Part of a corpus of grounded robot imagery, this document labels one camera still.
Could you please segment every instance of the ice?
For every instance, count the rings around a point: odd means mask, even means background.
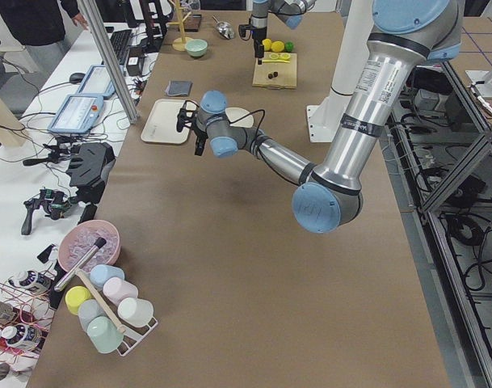
[[[82,269],[89,272],[97,264],[106,264],[118,247],[117,236],[104,228],[82,228],[80,229],[75,240],[68,246],[69,257],[66,260],[67,268],[72,268],[75,263],[77,263],[84,256],[84,254],[89,251],[99,237],[106,239],[106,245],[100,248],[96,255],[84,264]]]

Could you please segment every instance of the keyboard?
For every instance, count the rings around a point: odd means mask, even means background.
[[[127,61],[127,54],[129,52],[131,38],[131,30],[115,31],[111,35],[111,45],[113,46],[116,58],[121,65],[125,65],[125,62]]]

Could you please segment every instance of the yellow cup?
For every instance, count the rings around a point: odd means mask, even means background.
[[[90,290],[81,285],[77,285],[69,289],[66,293],[66,307],[68,307],[68,311],[71,314],[78,315],[78,308],[88,299],[93,299]]]

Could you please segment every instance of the black shirt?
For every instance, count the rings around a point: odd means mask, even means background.
[[[78,14],[77,0],[61,0],[70,18]],[[65,39],[57,0],[0,0],[0,15],[21,44],[44,46]]]

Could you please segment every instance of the gray pants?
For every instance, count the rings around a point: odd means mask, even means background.
[[[63,40],[46,44],[45,46],[25,46],[32,60],[38,65],[40,71],[48,78],[59,65],[64,55],[69,50]]]

